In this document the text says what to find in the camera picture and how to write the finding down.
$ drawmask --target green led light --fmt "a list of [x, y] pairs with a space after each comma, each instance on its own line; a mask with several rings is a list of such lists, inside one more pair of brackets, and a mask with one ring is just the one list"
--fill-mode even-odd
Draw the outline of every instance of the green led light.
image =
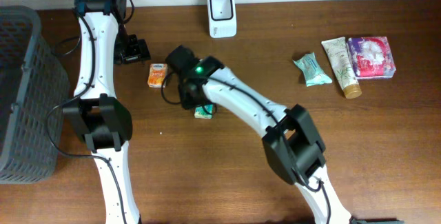
[[198, 66], [197, 68], [196, 68], [196, 73], [202, 73], [204, 71], [204, 68], [202, 68], [202, 66]]

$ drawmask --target small orange package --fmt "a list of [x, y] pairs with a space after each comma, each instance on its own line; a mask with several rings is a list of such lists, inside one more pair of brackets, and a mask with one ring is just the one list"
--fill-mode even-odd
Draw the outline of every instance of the small orange package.
[[160, 88], [167, 75], [167, 64], [154, 63], [150, 65], [149, 79], [147, 83], [152, 88]]

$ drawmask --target basket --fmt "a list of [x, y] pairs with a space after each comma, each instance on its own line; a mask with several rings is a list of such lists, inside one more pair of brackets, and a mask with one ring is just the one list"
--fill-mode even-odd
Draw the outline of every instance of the basket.
[[[35, 183], [52, 175], [57, 151], [44, 118], [68, 97], [69, 80], [41, 36], [38, 14], [27, 7], [0, 8], [0, 183]], [[49, 131], [60, 142], [63, 115]]]

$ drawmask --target cream tube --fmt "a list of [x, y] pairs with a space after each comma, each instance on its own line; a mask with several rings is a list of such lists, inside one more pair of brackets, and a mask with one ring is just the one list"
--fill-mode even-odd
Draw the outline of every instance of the cream tube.
[[328, 41], [322, 41], [323, 48], [328, 54], [332, 70], [336, 75], [345, 97], [353, 99], [361, 95], [361, 88], [358, 85], [352, 64], [346, 49], [346, 38], [340, 37]]

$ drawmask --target robotic arm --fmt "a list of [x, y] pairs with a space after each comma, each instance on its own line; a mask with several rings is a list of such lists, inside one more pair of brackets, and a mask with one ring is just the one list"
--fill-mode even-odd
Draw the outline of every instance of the robotic arm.
[[82, 48], [74, 96], [81, 97], [63, 106], [65, 117], [92, 155], [110, 162], [94, 159], [103, 188], [106, 224], [141, 223], [127, 162], [132, 117], [116, 99], [113, 67], [144, 61], [150, 54], [144, 40], [127, 35], [125, 7], [126, 0], [75, 0]]
[[[214, 57], [200, 61], [182, 46], [166, 62], [178, 75], [184, 109], [217, 103], [233, 112], [260, 135], [269, 166], [300, 190], [317, 224], [351, 222], [329, 181], [322, 154], [325, 144], [306, 109], [300, 105], [288, 109], [270, 101]], [[296, 132], [286, 139], [287, 130]]]

